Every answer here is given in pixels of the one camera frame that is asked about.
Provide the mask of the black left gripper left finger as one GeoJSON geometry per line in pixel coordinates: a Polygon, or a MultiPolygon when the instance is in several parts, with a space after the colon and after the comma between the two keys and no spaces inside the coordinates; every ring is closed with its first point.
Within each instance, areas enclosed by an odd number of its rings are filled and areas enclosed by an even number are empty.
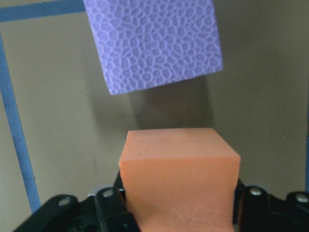
{"type": "Polygon", "coordinates": [[[111,187],[98,190],[94,198],[101,232],[139,232],[133,214],[126,207],[126,193],[120,174],[111,187]]]}

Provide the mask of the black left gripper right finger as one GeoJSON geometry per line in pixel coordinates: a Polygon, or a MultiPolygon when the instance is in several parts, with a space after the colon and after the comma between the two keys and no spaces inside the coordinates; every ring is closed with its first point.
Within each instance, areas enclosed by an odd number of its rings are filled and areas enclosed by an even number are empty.
{"type": "Polygon", "coordinates": [[[269,217],[269,194],[260,186],[246,186],[239,179],[233,209],[233,224],[237,231],[266,232],[269,217]]]}

